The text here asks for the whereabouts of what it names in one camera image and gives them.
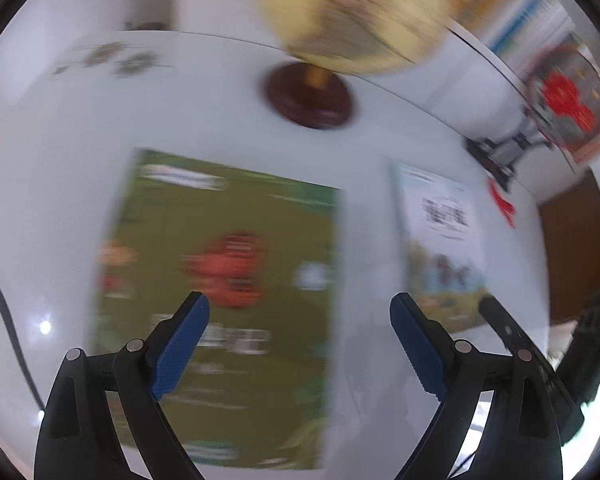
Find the black object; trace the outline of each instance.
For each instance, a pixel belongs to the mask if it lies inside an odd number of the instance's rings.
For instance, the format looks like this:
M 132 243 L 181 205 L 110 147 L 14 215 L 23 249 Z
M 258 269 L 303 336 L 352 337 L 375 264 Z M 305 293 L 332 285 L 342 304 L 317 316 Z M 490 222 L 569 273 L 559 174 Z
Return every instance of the black object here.
M 497 322 L 509 320 L 492 296 L 480 302 L 480 311 Z M 493 390 L 493 400 L 480 444 L 469 470 L 456 478 L 562 478 L 560 435 L 537 359 L 539 351 L 516 324 L 503 326 L 504 343 L 513 350 L 512 356 L 503 356 L 480 352 L 465 340 L 453 341 L 408 294 L 393 298 L 390 315 L 424 389 L 441 401 L 396 480 L 446 479 L 480 393 L 489 390 Z
M 472 140 L 464 139 L 464 147 L 469 154 L 489 173 L 493 175 L 499 186 L 509 192 L 509 181 L 516 176 L 516 164 L 526 152 L 540 146 L 550 150 L 554 145 L 544 137 L 534 139 L 526 133 L 529 119 L 526 115 L 516 133 L 503 140 L 494 141 L 488 138 Z
M 526 348 L 533 354 L 554 409 L 560 442 L 566 444 L 584 423 L 580 403 L 573 399 L 570 391 L 562 384 L 559 375 L 544 358 L 542 352 L 496 299 L 485 298 L 480 302 L 478 311 L 512 355 L 518 348 Z
M 35 480 L 140 480 L 125 460 L 107 405 L 117 391 L 138 450 L 154 480 L 203 480 L 166 420 L 160 398 L 174 389 L 209 318 L 192 292 L 146 341 L 116 354 L 69 350 L 49 395 L 38 435 Z
M 578 316 L 556 374 L 577 404 L 596 397 L 600 386 L 600 294 L 591 298 Z
M 45 409 L 45 403 L 42 401 L 42 397 L 40 397 L 40 392 L 36 386 L 36 383 L 33 381 L 33 377 L 31 376 L 31 371 L 29 370 L 29 366 L 27 365 L 27 361 L 22 352 L 22 346 L 20 345 L 20 340 L 18 339 L 18 333 L 16 332 L 16 326 L 13 323 L 13 317 L 11 316 L 11 310 L 9 310 L 9 305 L 7 304 L 7 300 L 4 299 L 4 294 L 0 289 L 0 316 L 2 317 L 2 322 L 4 323 L 4 327 L 7 330 L 7 335 L 9 336 L 9 342 L 11 343 L 11 348 L 13 348 L 13 353 L 16 356 L 16 361 L 18 362 L 18 366 L 20 367 L 20 371 L 22 376 L 24 377 L 27 386 L 29 387 L 29 391 L 33 396 L 33 399 L 36 401 L 38 408 L 40 410 Z

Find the black cable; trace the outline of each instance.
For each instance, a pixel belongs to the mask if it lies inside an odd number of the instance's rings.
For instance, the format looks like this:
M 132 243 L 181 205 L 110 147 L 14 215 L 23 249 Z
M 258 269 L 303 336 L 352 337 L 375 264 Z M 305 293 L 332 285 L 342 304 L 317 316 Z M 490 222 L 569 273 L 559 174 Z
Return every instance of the black cable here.
M 18 333 L 16 332 L 16 327 L 13 323 L 13 317 L 11 317 L 11 311 L 9 310 L 9 305 L 7 304 L 7 300 L 4 299 L 4 294 L 0 290 L 0 315 L 2 316 L 2 321 L 4 322 L 4 327 L 7 329 L 7 334 L 9 335 L 9 341 L 11 342 L 11 347 L 13 348 L 13 353 L 16 355 L 16 359 L 18 361 L 18 365 L 20 366 L 20 371 L 24 376 L 24 380 L 29 387 L 29 391 L 33 396 L 36 404 L 39 409 L 44 411 L 45 403 L 42 402 L 42 397 L 40 397 L 40 393 L 36 386 L 36 383 L 33 381 L 33 377 L 31 376 L 31 371 L 27 366 L 27 361 L 24 359 L 24 354 L 22 353 L 22 347 L 20 346 L 20 340 L 18 339 Z
M 473 453 L 471 453 L 471 455 L 467 456 L 464 460 L 462 460 L 460 465 L 458 467 L 456 467 L 447 478 L 451 478 L 452 476 L 455 476 L 455 474 L 464 467 L 464 464 L 469 462 L 469 460 L 471 460 L 474 457 L 474 455 L 475 455 L 475 451 Z

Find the white table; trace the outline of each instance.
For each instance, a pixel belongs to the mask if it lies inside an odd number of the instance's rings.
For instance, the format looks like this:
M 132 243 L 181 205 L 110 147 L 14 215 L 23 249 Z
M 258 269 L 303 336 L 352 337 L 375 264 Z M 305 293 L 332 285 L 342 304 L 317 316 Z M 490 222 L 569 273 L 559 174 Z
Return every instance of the white table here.
M 80 47 L 111 41 L 156 52 L 160 66 L 118 78 L 113 64 L 78 63 L 87 52 Z M 134 148 L 343 189 L 325 468 L 201 470 L 210 480 L 393 478 L 437 402 L 423 391 L 389 323 L 389 301 L 404 290 L 390 161 L 472 188 L 488 287 L 545 348 L 548 285 L 536 204 L 514 183 L 516 229 L 510 228 L 455 131 L 355 77 L 348 81 L 358 113 L 347 128 L 320 132 L 283 120 L 267 107 L 260 85 L 287 60 L 275 48 L 197 34 L 83 39 L 58 60 L 58 66 L 74 63 L 60 75 L 42 76 L 0 132 L 0 286 L 46 399 L 63 355 L 90 333 L 98 247 Z M 52 323 L 48 335 L 39 330 L 44 319 Z M 483 351 L 504 352 L 487 327 L 465 336 Z M 37 413 L 0 320 L 0 438 L 29 468 Z

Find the red decoration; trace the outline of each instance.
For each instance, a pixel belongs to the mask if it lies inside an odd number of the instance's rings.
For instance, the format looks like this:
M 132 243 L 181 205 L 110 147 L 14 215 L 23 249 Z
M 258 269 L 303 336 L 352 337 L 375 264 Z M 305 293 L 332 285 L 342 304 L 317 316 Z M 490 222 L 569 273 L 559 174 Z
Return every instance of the red decoration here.
M 504 200 L 503 197 L 499 195 L 498 189 L 496 188 L 495 182 L 492 178 L 487 179 L 487 184 L 489 186 L 489 194 L 491 195 L 491 198 L 493 198 L 493 201 L 498 206 L 498 209 L 500 209 L 500 212 L 504 216 L 507 223 L 511 227 L 515 228 L 516 226 L 513 223 L 513 217 L 516 214 L 516 209 L 512 204 Z
M 256 276 L 261 259 L 258 237 L 235 232 L 213 241 L 202 254 L 185 256 L 184 271 L 214 306 L 246 308 L 262 296 Z
M 578 106 L 577 110 L 571 116 L 576 124 L 585 132 L 590 132 L 596 124 L 596 118 L 592 111 L 585 105 Z
M 589 107 L 580 103 L 580 90 L 560 72 L 551 72 L 544 82 L 542 95 L 549 108 L 558 116 L 567 116 L 584 131 L 590 132 L 596 123 Z
M 120 276 L 105 273 L 100 276 L 100 288 L 105 294 L 121 292 L 122 290 L 125 290 L 126 282 Z

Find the wooden globe base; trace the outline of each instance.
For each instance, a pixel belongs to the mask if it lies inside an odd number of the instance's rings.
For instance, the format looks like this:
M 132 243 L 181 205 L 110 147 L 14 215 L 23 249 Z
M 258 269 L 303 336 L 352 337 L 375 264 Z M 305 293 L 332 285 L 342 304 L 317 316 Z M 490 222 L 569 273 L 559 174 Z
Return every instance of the wooden globe base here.
M 275 69 L 267 78 L 265 95 L 288 120 L 318 130 L 342 126 L 353 112 L 344 81 L 330 70 L 308 63 Z

